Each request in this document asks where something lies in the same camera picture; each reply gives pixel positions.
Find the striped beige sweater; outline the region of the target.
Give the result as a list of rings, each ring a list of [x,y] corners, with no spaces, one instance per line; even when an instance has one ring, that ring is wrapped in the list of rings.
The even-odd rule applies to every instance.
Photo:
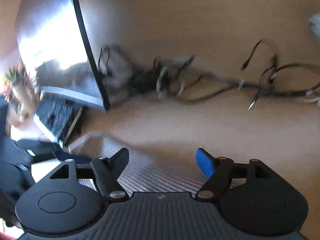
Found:
[[[131,196],[134,192],[185,192],[194,195],[206,182],[206,177],[195,164],[182,164],[168,157],[144,152],[108,134],[91,131],[68,145],[72,155],[111,157],[121,148],[129,150],[129,163],[118,178],[118,183]]]

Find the black keyboard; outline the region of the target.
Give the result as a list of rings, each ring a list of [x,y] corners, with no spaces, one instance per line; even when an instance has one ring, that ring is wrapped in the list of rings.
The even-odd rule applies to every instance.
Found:
[[[81,133],[86,107],[59,95],[44,94],[34,113],[34,122],[44,135],[61,148]]]

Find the potted green plant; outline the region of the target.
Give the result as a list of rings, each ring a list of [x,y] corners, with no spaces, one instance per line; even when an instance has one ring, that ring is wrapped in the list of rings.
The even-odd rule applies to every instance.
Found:
[[[13,86],[20,84],[23,86],[27,94],[33,100],[36,98],[34,93],[34,81],[27,74],[27,70],[22,61],[19,61],[16,66],[9,67],[9,70],[3,75],[4,98],[7,102],[14,99],[18,101],[17,96],[13,93]]]

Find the black curved monitor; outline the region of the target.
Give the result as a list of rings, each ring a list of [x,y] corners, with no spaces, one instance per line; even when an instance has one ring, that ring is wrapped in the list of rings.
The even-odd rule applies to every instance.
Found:
[[[79,0],[22,0],[15,30],[21,59],[41,94],[103,110],[111,107]]]

